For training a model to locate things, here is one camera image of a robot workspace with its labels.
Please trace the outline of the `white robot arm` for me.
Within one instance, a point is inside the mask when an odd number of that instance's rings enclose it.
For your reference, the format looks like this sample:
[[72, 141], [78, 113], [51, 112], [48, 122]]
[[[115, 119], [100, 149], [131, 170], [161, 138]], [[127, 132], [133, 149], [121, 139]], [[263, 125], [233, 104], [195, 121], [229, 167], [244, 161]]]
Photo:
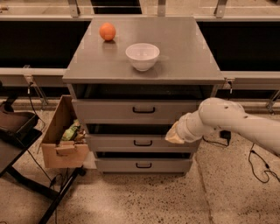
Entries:
[[280, 156], [280, 122], [245, 112], [234, 101], [207, 98], [192, 113], [182, 115], [165, 140], [173, 144], [193, 143], [219, 130], [234, 132], [276, 156]]

